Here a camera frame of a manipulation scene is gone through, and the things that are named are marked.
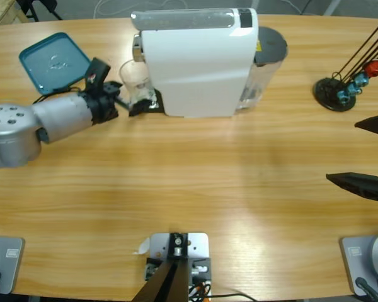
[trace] coffee machine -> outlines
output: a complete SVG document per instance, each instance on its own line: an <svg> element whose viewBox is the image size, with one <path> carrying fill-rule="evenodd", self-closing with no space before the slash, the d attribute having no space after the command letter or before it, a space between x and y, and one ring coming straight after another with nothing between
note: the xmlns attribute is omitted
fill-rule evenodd
<svg viewBox="0 0 378 302"><path fill-rule="evenodd" d="M258 42L252 8L133 12L133 58L145 62L165 114L232 116Z"/></svg>

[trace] gray floor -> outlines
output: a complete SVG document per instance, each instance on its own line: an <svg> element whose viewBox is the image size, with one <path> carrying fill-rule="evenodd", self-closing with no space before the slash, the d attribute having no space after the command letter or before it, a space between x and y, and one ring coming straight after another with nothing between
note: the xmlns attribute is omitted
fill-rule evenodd
<svg viewBox="0 0 378 302"><path fill-rule="evenodd" d="M56 11L65 20L92 19L99 0L57 0ZM298 14L287 0L259 0L260 14ZM128 17L133 10L181 9L181 8L218 8L246 7L252 0L102 0L96 12L97 18ZM302 9L307 0L291 0L298 9ZM306 14L323 14L330 0L313 0ZM42 21L55 18L47 12L39 1L34 2L38 17ZM342 0L334 16L355 16L378 18L378 0Z"/></svg>

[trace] cable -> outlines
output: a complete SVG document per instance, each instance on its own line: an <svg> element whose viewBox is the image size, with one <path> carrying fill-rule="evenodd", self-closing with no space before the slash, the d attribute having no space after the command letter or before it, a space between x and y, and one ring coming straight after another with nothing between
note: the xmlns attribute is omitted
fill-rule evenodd
<svg viewBox="0 0 378 302"><path fill-rule="evenodd" d="M46 94L44 96L40 96L32 104L37 104L37 103L43 102L44 100L46 100L50 96L55 96L56 94L62 94L62 93L66 93L66 92L80 92L80 91L81 91L81 89L78 88L78 87L65 87L65 88L62 88L62 89L57 89L57 90L54 90L53 92L51 92L49 94Z"/></svg>
<svg viewBox="0 0 378 302"><path fill-rule="evenodd" d="M311 3L312 0L308 0L307 4L305 4L304 8L302 9L301 11L301 14L304 14L305 13L305 10L307 9L309 3Z"/></svg>
<svg viewBox="0 0 378 302"><path fill-rule="evenodd" d="M359 288L361 288L367 294L367 296L370 297L370 299L373 302L378 302L378 292L374 288L369 286L369 284L367 283L367 281L364 278L358 277L355 280L355 284Z"/></svg>
<svg viewBox="0 0 378 302"><path fill-rule="evenodd" d="M96 18L96 11L98 10L98 7L101 5L103 0L99 0L98 3L96 4L95 8L94 8L94 15L93 15L93 19Z"/></svg>
<svg viewBox="0 0 378 302"><path fill-rule="evenodd" d="M235 293L235 294L212 294L211 296L200 296L199 298L228 298L228 297L245 297L253 302L258 302L258 300L248 296L247 294Z"/></svg>
<svg viewBox="0 0 378 302"><path fill-rule="evenodd" d="M288 5L290 5L292 8L294 8L299 14L302 14L301 13L301 10L295 6L290 0L280 0L281 2L284 2L284 3L287 3Z"/></svg>
<svg viewBox="0 0 378 302"><path fill-rule="evenodd" d="M127 8L122 8L122 9L119 9L118 11L112 11L111 13L104 13L102 10L101 10L101 7L103 5L105 5L106 3L109 3L111 1L116 1L116 0L99 0L98 3L96 4L95 8L94 8L94 15L93 15L93 19L96 19L96 15L97 13L102 15L102 16L115 16L116 14L120 14L124 11L128 11L132 8L135 8L136 6L142 4L142 3L135 3L131 6L128 6ZM180 2L183 4L184 6L184 9L188 9L188 3L185 1L185 0L165 0L163 3L161 4L158 4L158 3L153 3L151 1L146 1L144 2L144 4L151 4L153 6L156 6L158 8L163 8L165 7L165 5L167 5L169 2L172 2L172 1L176 1L176 2Z"/></svg>
<svg viewBox="0 0 378 302"><path fill-rule="evenodd" d="M208 295L208 293L210 292L211 290L211 284L198 284L198 285L195 285L195 286L192 286L191 289L192 291L199 287L200 290L198 290L194 295L190 296L189 298L191 299L191 301L195 301L195 302L203 302L204 299L209 299L209 298L228 298L228 297L245 297L247 299L249 299L250 301L252 302L258 302L258 300L252 298L251 296L248 296L247 294L243 294L243 293L233 293L233 294L212 294L212 295ZM199 295L198 292L203 292L203 293L206 293L206 295L202 296L202 295Z"/></svg>

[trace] wood grain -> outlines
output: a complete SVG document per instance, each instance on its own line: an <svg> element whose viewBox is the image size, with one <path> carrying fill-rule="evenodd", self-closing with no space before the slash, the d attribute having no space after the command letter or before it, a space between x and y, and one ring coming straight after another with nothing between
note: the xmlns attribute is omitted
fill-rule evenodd
<svg viewBox="0 0 378 302"><path fill-rule="evenodd" d="M26 240L16 292L132 299L154 232L206 232L214 293L256 299L350 294L339 240L378 234L378 203L326 173L378 176L378 135L353 127L378 115L378 78L346 113L311 89L338 70L378 20L260 16L289 56L261 103L232 118L120 117L43 146L26 167L0 170L0 236ZM0 26L0 103L39 95L18 54L58 31L113 69L131 59L129 20Z"/></svg>

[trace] sticker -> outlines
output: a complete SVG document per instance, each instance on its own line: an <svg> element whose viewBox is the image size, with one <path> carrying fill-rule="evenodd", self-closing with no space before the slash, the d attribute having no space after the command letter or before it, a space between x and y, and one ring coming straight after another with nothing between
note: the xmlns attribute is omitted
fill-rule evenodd
<svg viewBox="0 0 378 302"><path fill-rule="evenodd" d="M261 52L262 51L262 46L260 45L260 41L258 40L258 43L256 44L256 51Z"/></svg>
<svg viewBox="0 0 378 302"><path fill-rule="evenodd" d="M350 254L350 256L361 256L362 255L360 247L349 247L348 253Z"/></svg>
<svg viewBox="0 0 378 302"><path fill-rule="evenodd" d="M6 258L18 258L20 250L17 249L7 249Z"/></svg>

